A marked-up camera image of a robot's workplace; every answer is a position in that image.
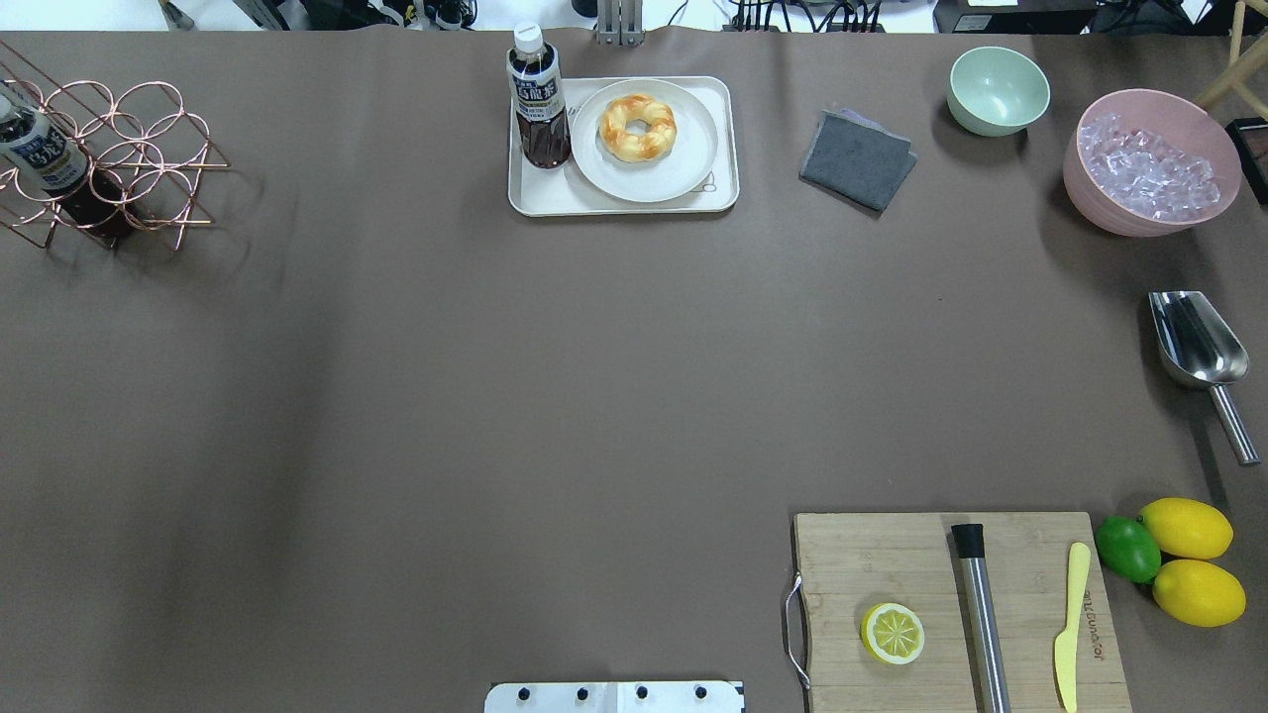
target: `scoop handle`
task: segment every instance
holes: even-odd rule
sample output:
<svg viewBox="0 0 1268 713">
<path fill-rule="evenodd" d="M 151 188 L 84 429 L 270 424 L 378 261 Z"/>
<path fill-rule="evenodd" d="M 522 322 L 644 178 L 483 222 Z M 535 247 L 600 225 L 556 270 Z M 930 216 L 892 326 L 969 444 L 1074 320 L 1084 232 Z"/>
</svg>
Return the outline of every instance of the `scoop handle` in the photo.
<svg viewBox="0 0 1268 713">
<path fill-rule="evenodd" d="M 1215 401 L 1215 410 L 1220 412 L 1220 421 L 1224 422 L 1224 433 L 1229 435 L 1229 444 L 1232 445 L 1232 452 L 1238 454 L 1238 463 L 1257 466 L 1259 463 L 1259 453 L 1255 452 L 1255 445 L 1250 443 L 1246 426 L 1241 424 L 1241 416 L 1238 415 L 1238 407 L 1234 406 L 1232 396 L 1229 395 L 1227 387 L 1222 383 L 1212 386 L 1211 401 Z"/>
</svg>

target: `bottle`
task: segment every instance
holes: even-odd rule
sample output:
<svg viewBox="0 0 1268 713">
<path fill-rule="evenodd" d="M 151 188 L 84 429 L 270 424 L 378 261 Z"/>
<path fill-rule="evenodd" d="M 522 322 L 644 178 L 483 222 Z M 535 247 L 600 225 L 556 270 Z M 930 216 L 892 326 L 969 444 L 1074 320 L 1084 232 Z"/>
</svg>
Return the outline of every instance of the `bottle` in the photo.
<svg viewBox="0 0 1268 713">
<path fill-rule="evenodd" d="M 24 175 L 38 179 L 44 193 L 71 222 L 84 226 L 84 232 L 113 246 L 133 231 L 123 214 L 124 208 L 109 202 L 123 200 L 123 190 L 104 173 L 90 171 L 87 155 L 47 115 L 29 107 L 16 107 L 3 94 L 0 154 Z"/>
<path fill-rule="evenodd" d="M 515 25 L 515 47 L 507 55 L 506 71 L 524 155 L 539 169 L 563 164 L 572 155 L 572 137 L 559 79 L 559 53 L 541 38 L 536 23 Z"/>
</svg>

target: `lemon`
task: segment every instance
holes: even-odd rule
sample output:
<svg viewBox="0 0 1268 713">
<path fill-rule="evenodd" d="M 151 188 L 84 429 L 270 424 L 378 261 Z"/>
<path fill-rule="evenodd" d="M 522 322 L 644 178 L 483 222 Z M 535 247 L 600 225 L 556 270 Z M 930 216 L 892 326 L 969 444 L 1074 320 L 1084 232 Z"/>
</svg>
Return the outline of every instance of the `lemon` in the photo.
<svg viewBox="0 0 1268 713">
<path fill-rule="evenodd" d="M 1154 577 L 1154 601 L 1186 624 L 1222 627 L 1246 610 L 1246 590 L 1210 562 L 1172 559 Z"/>
<path fill-rule="evenodd" d="M 910 664 L 924 651 L 921 618 L 902 604 L 877 604 L 864 615 L 864 647 L 886 664 Z"/>
<path fill-rule="evenodd" d="M 1213 559 L 1232 542 L 1232 525 L 1224 513 L 1187 497 L 1155 500 L 1137 519 L 1163 552 L 1177 557 Z"/>
</svg>

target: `yellow knife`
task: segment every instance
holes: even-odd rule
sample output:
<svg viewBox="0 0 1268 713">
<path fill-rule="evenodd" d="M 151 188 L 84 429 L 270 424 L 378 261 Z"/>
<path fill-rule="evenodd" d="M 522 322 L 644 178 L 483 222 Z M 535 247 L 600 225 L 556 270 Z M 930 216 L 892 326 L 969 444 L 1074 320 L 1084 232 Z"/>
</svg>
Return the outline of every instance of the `yellow knife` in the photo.
<svg viewBox="0 0 1268 713">
<path fill-rule="evenodd" d="M 1056 665 L 1056 689 L 1061 694 L 1061 705 L 1069 713 L 1079 709 L 1074 689 L 1075 657 L 1079 648 L 1079 622 L 1083 612 L 1083 594 L 1088 586 L 1088 567 L 1092 565 L 1092 551 L 1087 544 L 1077 542 L 1070 546 L 1070 565 L 1065 572 L 1065 629 L 1056 634 L 1052 643 L 1052 662 Z"/>
</svg>

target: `donut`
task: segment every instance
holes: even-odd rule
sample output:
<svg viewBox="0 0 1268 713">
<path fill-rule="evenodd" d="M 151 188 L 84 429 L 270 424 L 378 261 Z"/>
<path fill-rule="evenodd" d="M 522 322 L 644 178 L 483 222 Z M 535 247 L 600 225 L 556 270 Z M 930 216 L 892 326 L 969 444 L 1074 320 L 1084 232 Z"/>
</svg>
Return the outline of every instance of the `donut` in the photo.
<svg viewBox="0 0 1268 713">
<path fill-rule="evenodd" d="M 631 122 L 647 123 L 647 133 L 631 133 Z M 673 109 L 647 94 L 630 94 L 614 99 L 598 119 L 598 136 L 604 145 L 621 161 L 650 161 L 673 148 L 678 137 L 678 124 L 673 122 Z"/>
</svg>

